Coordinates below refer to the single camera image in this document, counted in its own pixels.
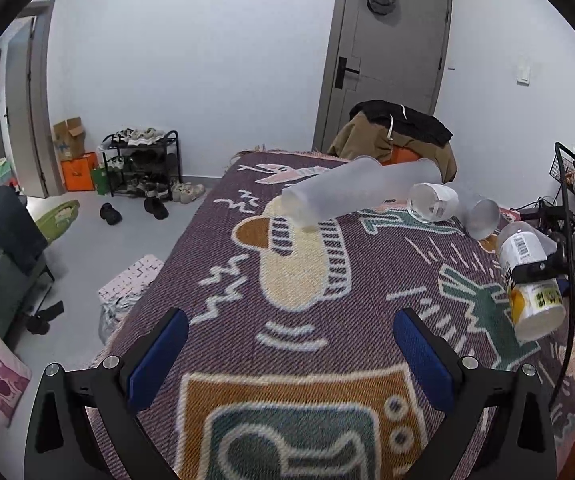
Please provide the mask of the black slipper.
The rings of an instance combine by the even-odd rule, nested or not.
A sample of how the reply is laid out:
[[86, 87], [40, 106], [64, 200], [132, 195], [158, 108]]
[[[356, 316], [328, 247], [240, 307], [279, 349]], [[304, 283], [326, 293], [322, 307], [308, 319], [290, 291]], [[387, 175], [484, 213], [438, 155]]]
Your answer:
[[110, 203], [105, 203], [102, 205], [100, 209], [100, 217], [109, 226], [116, 226], [116, 224], [122, 221], [122, 215]]

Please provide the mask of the white wall switch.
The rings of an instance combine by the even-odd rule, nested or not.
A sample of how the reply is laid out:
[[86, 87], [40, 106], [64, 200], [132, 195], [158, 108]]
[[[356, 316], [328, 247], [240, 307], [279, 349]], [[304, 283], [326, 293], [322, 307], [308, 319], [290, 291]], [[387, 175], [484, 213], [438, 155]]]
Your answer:
[[531, 81], [530, 60], [519, 60], [516, 64], [516, 83], [528, 87]]

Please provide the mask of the brown jacket on chair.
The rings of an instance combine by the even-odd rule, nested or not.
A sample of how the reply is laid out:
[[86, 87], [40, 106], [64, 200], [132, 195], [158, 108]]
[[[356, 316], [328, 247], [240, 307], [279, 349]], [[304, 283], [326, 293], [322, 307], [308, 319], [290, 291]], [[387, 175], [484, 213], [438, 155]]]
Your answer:
[[409, 148], [422, 158], [431, 160], [438, 167], [444, 183], [455, 180], [458, 166], [449, 143], [438, 148], [434, 144], [402, 136], [391, 129], [371, 124], [362, 113], [353, 117], [339, 130], [327, 154], [347, 160], [371, 156], [384, 166], [384, 162], [391, 157], [394, 146]]

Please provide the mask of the long frosted cup back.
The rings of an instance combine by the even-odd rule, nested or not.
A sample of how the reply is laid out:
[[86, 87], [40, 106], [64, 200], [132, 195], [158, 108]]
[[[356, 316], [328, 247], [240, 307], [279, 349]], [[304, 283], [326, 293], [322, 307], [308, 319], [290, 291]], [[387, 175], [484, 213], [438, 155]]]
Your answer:
[[310, 228], [388, 200], [405, 202], [412, 186], [425, 182], [443, 182], [430, 159], [382, 166], [372, 157], [361, 156], [284, 188], [281, 206], [298, 228]]

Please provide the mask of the clear cup white label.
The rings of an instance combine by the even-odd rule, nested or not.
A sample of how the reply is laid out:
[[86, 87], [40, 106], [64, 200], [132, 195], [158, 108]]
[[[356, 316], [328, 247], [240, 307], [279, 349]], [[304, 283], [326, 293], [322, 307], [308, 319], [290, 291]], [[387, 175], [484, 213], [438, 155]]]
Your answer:
[[417, 183], [409, 192], [407, 209], [415, 220], [422, 223], [443, 222], [457, 215], [459, 196], [447, 185]]

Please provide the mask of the grey entrance door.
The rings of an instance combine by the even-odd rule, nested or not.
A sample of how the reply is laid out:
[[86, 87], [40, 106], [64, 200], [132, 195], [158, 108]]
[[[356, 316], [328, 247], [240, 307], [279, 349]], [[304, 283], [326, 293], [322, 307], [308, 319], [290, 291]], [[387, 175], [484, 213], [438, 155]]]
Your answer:
[[[335, 0], [312, 148], [326, 151], [359, 102], [385, 100], [435, 112], [447, 61], [452, 0], [398, 0], [375, 15], [367, 0]], [[335, 89], [338, 58], [360, 75], [347, 74]]]

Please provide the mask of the purple patterned woven table cloth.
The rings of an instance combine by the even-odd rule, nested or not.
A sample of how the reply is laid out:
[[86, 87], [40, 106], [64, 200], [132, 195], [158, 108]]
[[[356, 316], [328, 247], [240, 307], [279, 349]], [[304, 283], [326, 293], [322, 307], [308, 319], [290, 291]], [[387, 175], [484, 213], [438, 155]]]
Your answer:
[[513, 333], [492, 240], [405, 208], [362, 209], [302, 230], [284, 188], [330, 158], [242, 156], [198, 208], [158, 277], [109, 339], [121, 356], [165, 312], [190, 329], [153, 404], [138, 416], [182, 479], [398, 479], [441, 416], [391, 324], [410, 308], [461, 356], [560, 384], [557, 454], [575, 439], [575, 341]]

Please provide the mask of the black garment on chair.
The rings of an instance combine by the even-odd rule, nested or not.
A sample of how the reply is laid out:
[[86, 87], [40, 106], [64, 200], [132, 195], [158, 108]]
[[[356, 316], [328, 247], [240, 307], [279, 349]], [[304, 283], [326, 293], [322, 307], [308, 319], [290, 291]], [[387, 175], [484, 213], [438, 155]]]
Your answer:
[[443, 148], [452, 132], [437, 118], [418, 112], [409, 106], [384, 100], [370, 100], [356, 104], [349, 112], [349, 119], [362, 113], [371, 124], [391, 129], [402, 136], [430, 143]]

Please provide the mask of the frosted cup centre open mouth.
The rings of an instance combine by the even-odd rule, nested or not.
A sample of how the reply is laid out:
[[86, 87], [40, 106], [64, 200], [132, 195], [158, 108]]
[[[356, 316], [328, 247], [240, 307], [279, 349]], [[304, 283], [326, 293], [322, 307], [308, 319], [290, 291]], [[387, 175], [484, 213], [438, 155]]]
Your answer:
[[473, 240], [485, 240], [493, 234], [500, 220], [498, 204], [463, 184], [451, 182], [448, 186], [458, 195], [459, 204], [455, 218], [459, 220], [466, 234]]

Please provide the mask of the cardboard box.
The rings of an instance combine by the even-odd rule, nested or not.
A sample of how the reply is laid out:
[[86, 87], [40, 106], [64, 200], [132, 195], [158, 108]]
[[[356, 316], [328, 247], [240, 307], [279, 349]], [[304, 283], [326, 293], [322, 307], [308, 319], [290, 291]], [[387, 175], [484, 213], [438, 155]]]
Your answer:
[[80, 117], [69, 118], [53, 126], [53, 143], [61, 162], [77, 159], [84, 154], [86, 130]]

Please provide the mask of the lemon label plastic cup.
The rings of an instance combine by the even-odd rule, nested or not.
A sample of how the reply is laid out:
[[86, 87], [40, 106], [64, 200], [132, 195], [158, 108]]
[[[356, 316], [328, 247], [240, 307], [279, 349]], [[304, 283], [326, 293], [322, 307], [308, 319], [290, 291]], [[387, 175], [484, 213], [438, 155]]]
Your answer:
[[524, 221], [509, 223], [498, 235], [497, 257], [520, 344], [551, 334], [565, 319], [559, 284], [545, 277], [547, 259], [556, 252], [556, 242]]

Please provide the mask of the grey interior side door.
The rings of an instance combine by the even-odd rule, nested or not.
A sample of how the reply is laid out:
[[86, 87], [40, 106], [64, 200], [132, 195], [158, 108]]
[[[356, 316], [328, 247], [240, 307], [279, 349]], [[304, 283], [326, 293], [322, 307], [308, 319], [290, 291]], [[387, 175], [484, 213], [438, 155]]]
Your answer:
[[35, 198], [65, 193], [48, 114], [54, 6], [29, 3], [0, 37], [0, 185]]

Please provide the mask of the black shoe rack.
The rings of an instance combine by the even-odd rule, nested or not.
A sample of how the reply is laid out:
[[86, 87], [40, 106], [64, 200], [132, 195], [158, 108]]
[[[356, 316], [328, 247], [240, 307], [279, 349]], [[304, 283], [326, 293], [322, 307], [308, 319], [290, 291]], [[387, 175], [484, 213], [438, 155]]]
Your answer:
[[157, 196], [172, 200], [182, 182], [180, 134], [176, 130], [124, 129], [105, 136], [98, 147], [112, 196]]

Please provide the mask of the orange chair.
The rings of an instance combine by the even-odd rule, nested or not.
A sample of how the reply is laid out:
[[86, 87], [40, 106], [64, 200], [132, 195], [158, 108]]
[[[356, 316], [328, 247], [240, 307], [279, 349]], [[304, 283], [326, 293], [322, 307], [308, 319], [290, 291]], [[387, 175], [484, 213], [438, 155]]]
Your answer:
[[421, 155], [417, 154], [409, 148], [400, 148], [400, 146], [394, 146], [391, 150], [391, 157], [389, 157], [387, 162], [384, 162], [384, 166], [405, 164], [406, 162], [416, 162], [422, 158]]

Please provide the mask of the green slipper mat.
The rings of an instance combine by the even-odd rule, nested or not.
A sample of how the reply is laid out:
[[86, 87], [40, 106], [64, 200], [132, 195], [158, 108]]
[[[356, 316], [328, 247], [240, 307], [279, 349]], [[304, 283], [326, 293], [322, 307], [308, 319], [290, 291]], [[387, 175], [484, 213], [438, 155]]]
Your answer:
[[58, 240], [76, 221], [79, 214], [78, 200], [68, 200], [48, 211], [36, 221], [36, 225], [48, 244]]

